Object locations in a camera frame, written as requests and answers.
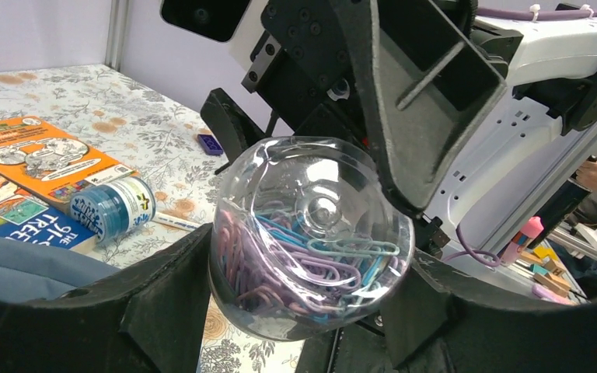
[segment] book cover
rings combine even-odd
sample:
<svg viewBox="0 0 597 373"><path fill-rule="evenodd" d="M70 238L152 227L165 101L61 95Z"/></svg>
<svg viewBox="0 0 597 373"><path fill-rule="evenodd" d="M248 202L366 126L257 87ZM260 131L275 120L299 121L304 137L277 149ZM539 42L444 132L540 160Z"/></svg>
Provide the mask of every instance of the book cover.
<svg viewBox="0 0 597 373"><path fill-rule="evenodd" d="M1 175L0 237L84 254L96 244L90 230Z"/></svg>
<svg viewBox="0 0 597 373"><path fill-rule="evenodd" d="M135 171L38 117L0 121L0 174L67 212L73 193Z"/></svg>

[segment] black metal bracket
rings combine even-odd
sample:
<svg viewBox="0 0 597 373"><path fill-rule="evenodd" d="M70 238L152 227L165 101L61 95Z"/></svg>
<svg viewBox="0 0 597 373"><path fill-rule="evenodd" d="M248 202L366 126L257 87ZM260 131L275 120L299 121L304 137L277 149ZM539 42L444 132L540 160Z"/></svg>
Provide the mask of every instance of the black metal bracket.
<svg viewBox="0 0 597 373"><path fill-rule="evenodd" d="M431 221L423 218L414 221L415 247L431 256L440 258L442 248L447 245L450 238L441 230L442 220L438 217Z"/></svg>
<svg viewBox="0 0 597 373"><path fill-rule="evenodd" d="M475 22L470 40L483 51L482 54L488 63L502 78L507 78L509 64L523 40L523 35L516 30L501 30Z"/></svg>
<svg viewBox="0 0 597 373"><path fill-rule="evenodd" d="M209 92L200 116L221 143L230 162L266 137L257 124L220 88Z"/></svg>

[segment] table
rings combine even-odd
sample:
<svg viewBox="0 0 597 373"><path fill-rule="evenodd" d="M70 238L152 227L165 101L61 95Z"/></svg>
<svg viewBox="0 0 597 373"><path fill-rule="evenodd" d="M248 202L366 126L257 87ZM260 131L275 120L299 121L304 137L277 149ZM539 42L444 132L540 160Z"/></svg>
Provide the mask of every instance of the table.
<svg viewBox="0 0 597 373"><path fill-rule="evenodd" d="M160 211L199 223L212 220L221 180L214 170L227 159L201 150L194 138L209 130L193 110L101 64L0 73L0 120L25 115L41 117L137 169ZM149 223L90 256L124 268L185 234ZM212 300L202 371L293 372L302 345L247 336Z"/></svg>

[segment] blue paper clip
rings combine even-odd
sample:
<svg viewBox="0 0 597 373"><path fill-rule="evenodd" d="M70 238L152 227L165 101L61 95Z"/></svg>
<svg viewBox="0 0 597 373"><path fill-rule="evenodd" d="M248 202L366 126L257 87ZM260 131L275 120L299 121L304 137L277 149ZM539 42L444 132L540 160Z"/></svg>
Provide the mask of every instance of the blue paper clip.
<svg viewBox="0 0 597 373"><path fill-rule="evenodd" d="M294 245L297 245L297 246L301 246L301 247L305 246L305 243L303 243L303 242L301 242L301 241L299 241L299 240L297 240L297 239L295 239L295 238L293 238L293 237L291 237L289 235L285 235L284 233L279 232L279 231L277 231L275 229L272 230L272 231L270 230L269 233L271 234L271 237L273 237L273 238L275 238L277 240L280 240L280 241L283 241L283 242L287 242L287 243L291 243L291 244L294 244Z"/></svg>
<svg viewBox="0 0 597 373"><path fill-rule="evenodd" d="M272 226L274 228L278 228L281 231L283 231L283 233L293 237L294 239L297 239L298 241L301 242L301 245L305 245L305 242L308 240L306 237L303 237L302 235L300 235L296 232L293 232L292 230L287 229L287 228L283 227L282 225L279 225L275 221L271 221L271 220L269 220L265 217L259 216L259 215L256 215L255 217L257 218L257 220L262 221L264 224L269 224L270 226Z"/></svg>
<svg viewBox="0 0 597 373"><path fill-rule="evenodd" d="M348 249L346 251L330 251L328 250L324 244L323 241L320 239L310 239L308 240L308 243L305 244L305 247L314 252L314 253L318 253L320 255L325 255L325 256L335 256L335 257L350 257L350 258L371 258L372 255L369 253L359 253L356 252L354 250Z"/></svg>
<svg viewBox="0 0 597 373"><path fill-rule="evenodd" d="M360 288L357 290L357 292L359 291L370 291L370 290L376 290L378 288L381 287L381 284L379 284L378 281L374 281L372 282L370 285L365 286L363 288ZM360 295L353 295L353 294L349 294L349 295L342 295L342 298L348 298L348 299L353 299L356 298L355 302L351 302L349 305L355 305L355 306L359 306L362 304L362 301L365 299L365 297L360 296ZM350 307L348 311L346 311L344 313L344 315L350 315L352 313L356 313L359 310L358 307Z"/></svg>
<svg viewBox="0 0 597 373"><path fill-rule="evenodd" d="M347 247L347 245L365 245L364 249L352 249ZM400 247L395 245L392 242L384 242L384 241L372 241L369 239L360 239L360 238L349 238L349 239L338 239L337 241L333 241L331 243L334 249L343 251L343 252L354 252L354 253L365 253L369 255L380 255L380 256L397 256L400 254ZM378 246L381 250L370 250L372 247Z"/></svg>
<svg viewBox="0 0 597 373"><path fill-rule="evenodd" d="M326 322L328 322L328 315L312 316L311 319L317 321L320 324L325 324Z"/></svg>
<svg viewBox="0 0 597 373"><path fill-rule="evenodd" d="M297 232L301 228L301 222L303 221L303 215L300 214L296 217L296 221L292 225L292 231Z"/></svg>
<svg viewBox="0 0 597 373"><path fill-rule="evenodd" d="M369 284L369 281L372 279L374 274L376 274L376 271L378 270L382 259L383 256L376 257L376 260L374 260L374 263L369 267L367 272L365 272L364 277L362 278L362 286L367 286Z"/></svg>

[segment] clear plastic container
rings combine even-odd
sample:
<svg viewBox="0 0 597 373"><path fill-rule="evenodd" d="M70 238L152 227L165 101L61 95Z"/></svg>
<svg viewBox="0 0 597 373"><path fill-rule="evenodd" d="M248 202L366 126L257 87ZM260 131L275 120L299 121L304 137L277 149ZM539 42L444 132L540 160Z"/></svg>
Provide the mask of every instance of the clear plastic container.
<svg viewBox="0 0 597 373"><path fill-rule="evenodd" d="M414 250L369 156L332 138L269 138L222 181L209 260L224 315L251 335L303 340L376 311Z"/></svg>

